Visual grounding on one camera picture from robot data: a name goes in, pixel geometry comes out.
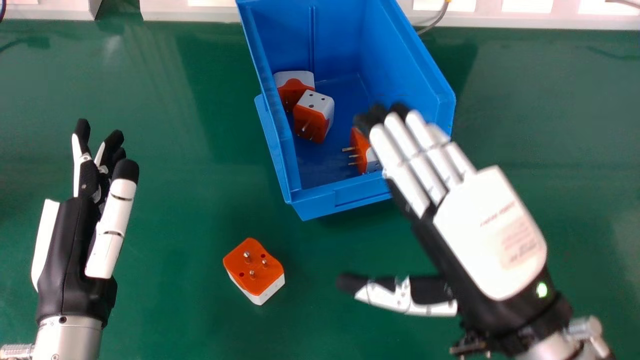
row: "green tabletop surface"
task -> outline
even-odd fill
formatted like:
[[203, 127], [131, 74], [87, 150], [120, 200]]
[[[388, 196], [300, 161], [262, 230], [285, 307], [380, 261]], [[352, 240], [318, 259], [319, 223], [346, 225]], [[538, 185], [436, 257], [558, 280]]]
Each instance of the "green tabletop surface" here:
[[[458, 100], [453, 138], [499, 164], [548, 242], [577, 316], [618, 359], [640, 347], [638, 32], [436, 28], [423, 36]], [[342, 271], [432, 274], [391, 201], [302, 222], [284, 203], [239, 24], [143, 22], [104, 0], [95, 22], [0, 24], [0, 343], [33, 341], [30, 268], [45, 198], [72, 195], [70, 134], [114, 128], [140, 164], [101, 359], [450, 359], [458, 320], [376, 309]], [[283, 264], [262, 306], [222, 257], [246, 237]]]

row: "black and white robotic hand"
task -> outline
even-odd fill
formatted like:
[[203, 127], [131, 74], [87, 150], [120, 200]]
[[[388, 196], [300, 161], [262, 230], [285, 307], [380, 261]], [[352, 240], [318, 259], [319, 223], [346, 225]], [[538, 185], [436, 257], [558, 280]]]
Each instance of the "black and white robotic hand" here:
[[343, 274], [341, 290], [408, 315], [460, 315], [465, 335], [449, 349], [460, 359], [614, 359], [597, 318], [572, 319], [547, 271], [545, 239], [499, 167], [476, 170], [438, 126], [402, 104], [376, 105], [354, 125], [439, 274]]
[[5, 345], [0, 359], [94, 360], [116, 301], [112, 276], [124, 240], [139, 168], [126, 158], [124, 136], [113, 131], [95, 159], [89, 123], [71, 137], [74, 196], [45, 200], [31, 280], [38, 292], [34, 344]]

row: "gray cable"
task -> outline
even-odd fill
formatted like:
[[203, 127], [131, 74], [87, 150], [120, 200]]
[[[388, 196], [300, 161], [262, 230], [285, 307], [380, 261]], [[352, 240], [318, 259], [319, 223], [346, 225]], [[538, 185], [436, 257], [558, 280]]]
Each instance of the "gray cable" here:
[[434, 26], [436, 26], [444, 17], [444, 15], [447, 13], [447, 9], [449, 8], [449, 2], [447, 0], [445, 0], [444, 4], [442, 5], [442, 9], [440, 9], [440, 14], [438, 15], [438, 17], [429, 25], [425, 26], [424, 28], [418, 30], [418, 35], [420, 34], [424, 34], [427, 31], [431, 30]]
[[631, 0], [604, 0], [604, 1], [605, 3], [624, 4], [627, 6], [631, 6], [632, 8], [640, 9], [640, 3], [636, 3], [635, 1], [631, 1]]

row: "green indicator light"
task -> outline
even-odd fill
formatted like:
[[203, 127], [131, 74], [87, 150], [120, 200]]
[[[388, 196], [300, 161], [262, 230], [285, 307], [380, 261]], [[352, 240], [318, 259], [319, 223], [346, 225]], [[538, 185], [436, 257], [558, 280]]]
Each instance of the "green indicator light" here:
[[549, 294], [549, 288], [547, 287], [547, 284], [545, 284], [544, 282], [539, 283], [536, 287], [536, 294], [538, 294], [538, 297], [541, 299], [543, 297], [546, 297]]

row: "silver cylinder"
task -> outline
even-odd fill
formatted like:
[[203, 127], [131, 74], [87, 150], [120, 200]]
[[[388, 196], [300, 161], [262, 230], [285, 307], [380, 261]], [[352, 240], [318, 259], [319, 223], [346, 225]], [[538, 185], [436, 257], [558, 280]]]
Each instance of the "silver cylinder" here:
[[11, 344], [0, 348], [0, 360], [31, 359], [33, 344]]
[[527, 352], [517, 355], [516, 360], [566, 360], [576, 353], [579, 344], [555, 332], [535, 344]]
[[85, 316], [52, 316], [40, 322], [33, 360], [95, 360], [102, 322]]

